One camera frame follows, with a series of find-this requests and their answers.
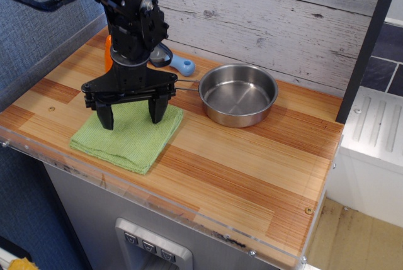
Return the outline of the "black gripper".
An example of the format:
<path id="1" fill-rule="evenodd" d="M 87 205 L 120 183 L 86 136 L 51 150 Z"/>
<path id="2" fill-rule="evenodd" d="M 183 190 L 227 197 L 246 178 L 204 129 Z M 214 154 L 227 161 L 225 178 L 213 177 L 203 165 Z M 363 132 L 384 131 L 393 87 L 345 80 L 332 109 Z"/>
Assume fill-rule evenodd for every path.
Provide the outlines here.
<path id="1" fill-rule="evenodd" d="M 148 68 L 147 64 L 127 66 L 113 63 L 100 77 L 82 85 L 88 108 L 96 110 L 104 129 L 113 130 L 112 106 L 148 100 L 153 124 L 159 123 L 166 112 L 168 101 L 175 96 L 175 73 Z"/>

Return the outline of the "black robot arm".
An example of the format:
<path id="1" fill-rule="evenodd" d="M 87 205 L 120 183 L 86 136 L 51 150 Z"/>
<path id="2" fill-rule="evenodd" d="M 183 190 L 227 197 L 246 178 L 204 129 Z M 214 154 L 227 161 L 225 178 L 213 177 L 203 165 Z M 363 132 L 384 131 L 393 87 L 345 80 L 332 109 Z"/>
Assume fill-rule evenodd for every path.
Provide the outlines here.
<path id="1" fill-rule="evenodd" d="M 82 85 L 88 108 L 107 130 L 114 125 L 112 105 L 146 100 L 153 123 L 159 123 L 175 96 L 174 73 L 148 68 L 154 49 L 167 38 L 168 24 L 158 0 L 97 0 L 111 36 L 111 68 Z"/>

